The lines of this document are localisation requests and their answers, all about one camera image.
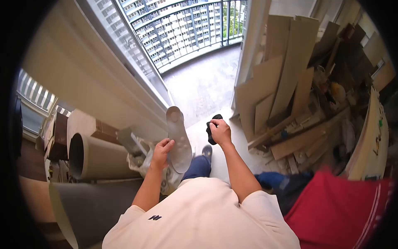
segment gray insole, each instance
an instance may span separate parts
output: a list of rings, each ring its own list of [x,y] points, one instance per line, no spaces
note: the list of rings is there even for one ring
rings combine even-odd
[[[166,121],[170,140],[175,144],[169,152],[169,165],[179,173],[185,173],[192,160],[192,148],[185,132],[184,117],[177,106],[171,106],[166,112]]]

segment white t-shirt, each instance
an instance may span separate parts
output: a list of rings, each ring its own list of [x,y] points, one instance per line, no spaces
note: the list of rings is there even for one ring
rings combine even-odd
[[[105,236],[102,248],[300,248],[275,195],[256,191],[239,204],[217,178],[184,180],[145,212],[127,209]]]

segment red fabric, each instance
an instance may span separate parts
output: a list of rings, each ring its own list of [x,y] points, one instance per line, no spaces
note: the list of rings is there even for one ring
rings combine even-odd
[[[302,249],[360,248],[380,220],[391,192],[390,180],[350,181],[317,172],[285,221]]]

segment concrete floor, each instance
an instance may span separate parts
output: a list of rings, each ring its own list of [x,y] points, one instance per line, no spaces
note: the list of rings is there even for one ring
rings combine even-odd
[[[233,111],[229,106],[224,107],[221,110],[217,110],[215,113],[210,114],[186,129],[189,141],[192,148],[195,150],[196,155],[200,155],[202,153],[202,148],[209,144],[206,133],[206,123],[210,121],[213,115],[218,113],[223,116],[225,122],[231,127],[232,142],[234,143],[237,152],[253,174],[260,174],[265,171],[275,171],[282,174],[288,173],[287,168],[289,165],[285,158],[276,161],[271,151],[268,153],[263,153],[256,149],[248,151],[246,137],[243,133],[240,120],[237,120],[236,118],[230,119]],[[216,177],[229,183],[229,175],[224,152],[218,144],[213,145],[212,148],[213,156],[210,177]]]
[[[217,50],[163,74],[174,104],[184,114],[185,128],[229,106],[240,46]]]

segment tree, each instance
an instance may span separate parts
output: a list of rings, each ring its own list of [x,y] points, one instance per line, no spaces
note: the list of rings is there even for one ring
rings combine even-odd
[[[245,8],[244,2],[241,2],[242,6],[241,9]],[[239,33],[243,30],[243,23],[239,22],[240,12],[239,8],[230,7],[229,9],[229,36],[237,35],[238,34],[238,27]],[[226,30],[227,30],[227,6],[226,4],[222,7],[222,37],[226,37]]]

